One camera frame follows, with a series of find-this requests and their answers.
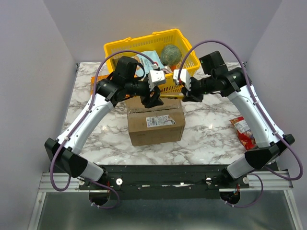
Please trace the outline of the brown cardboard express box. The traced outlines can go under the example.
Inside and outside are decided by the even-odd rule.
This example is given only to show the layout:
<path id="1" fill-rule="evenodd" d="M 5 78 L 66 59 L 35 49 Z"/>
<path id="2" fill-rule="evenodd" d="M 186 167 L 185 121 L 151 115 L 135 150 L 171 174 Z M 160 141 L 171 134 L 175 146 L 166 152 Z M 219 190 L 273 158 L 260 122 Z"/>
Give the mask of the brown cardboard express box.
<path id="1" fill-rule="evenodd" d="M 163 98 L 163 105 L 146 109 L 140 97 L 128 99 L 128 132 L 133 146 L 180 141 L 185 128 L 185 116 L 179 99 Z"/>

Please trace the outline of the yellow utility knife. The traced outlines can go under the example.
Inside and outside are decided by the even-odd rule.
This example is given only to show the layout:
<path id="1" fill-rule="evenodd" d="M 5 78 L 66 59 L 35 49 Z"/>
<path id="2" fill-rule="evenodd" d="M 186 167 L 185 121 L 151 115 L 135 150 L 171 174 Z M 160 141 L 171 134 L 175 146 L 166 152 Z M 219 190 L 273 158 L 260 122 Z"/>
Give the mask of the yellow utility knife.
<path id="1" fill-rule="evenodd" d="M 182 100 L 184 98 L 184 95 L 181 95 L 181 94 L 161 94 L 160 98 Z"/>

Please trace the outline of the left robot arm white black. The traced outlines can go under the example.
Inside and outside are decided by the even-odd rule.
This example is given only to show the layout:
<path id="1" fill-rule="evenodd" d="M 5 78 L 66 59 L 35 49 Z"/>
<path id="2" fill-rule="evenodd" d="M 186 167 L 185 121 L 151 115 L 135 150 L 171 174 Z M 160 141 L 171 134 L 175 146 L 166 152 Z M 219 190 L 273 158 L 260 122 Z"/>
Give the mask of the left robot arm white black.
<path id="1" fill-rule="evenodd" d="M 132 57 L 122 56 L 115 71 L 102 80 L 94 80 L 91 98 L 72 124 L 56 139 L 49 138 L 45 142 L 45 149 L 51 160 L 49 173 L 53 186 L 54 168 L 58 167 L 69 178 L 83 177 L 90 180 L 95 189 L 102 189 L 106 185 L 105 170 L 80 156 L 86 140 L 98 123 L 119 102 L 133 96 L 140 96 L 146 108 L 163 104 L 159 98 L 160 90 L 152 78 L 163 76 L 164 72 L 149 56 L 142 56 L 151 64 L 149 72 L 135 77 L 136 68 L 144 69 L 144 65 Z"/>

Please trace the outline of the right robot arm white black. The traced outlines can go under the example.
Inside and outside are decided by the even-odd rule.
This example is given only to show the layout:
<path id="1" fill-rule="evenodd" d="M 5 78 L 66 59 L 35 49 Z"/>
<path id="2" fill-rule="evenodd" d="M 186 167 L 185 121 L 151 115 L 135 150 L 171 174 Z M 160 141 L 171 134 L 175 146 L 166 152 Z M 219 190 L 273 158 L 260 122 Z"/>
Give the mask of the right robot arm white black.
<path id="1" fill-rule="evenodd" d="M 174 71 L 174 79 L 184 85 L 183 101 L 201 102 L 205 94 L 220 93 L 235 105 L 256 142 L 255 147 L 223 170 L 221 183 L 230 188 L 237 184 L 242 175 L 260 170 L 280 156 L 295 139 L 273 122 L 259 101 L 249 78 L 244 76 L 242 68 L 229 70 L 218 51 L 201 57 L 200 62 L 207 78 L 197 80 L 186 69 Z"/>

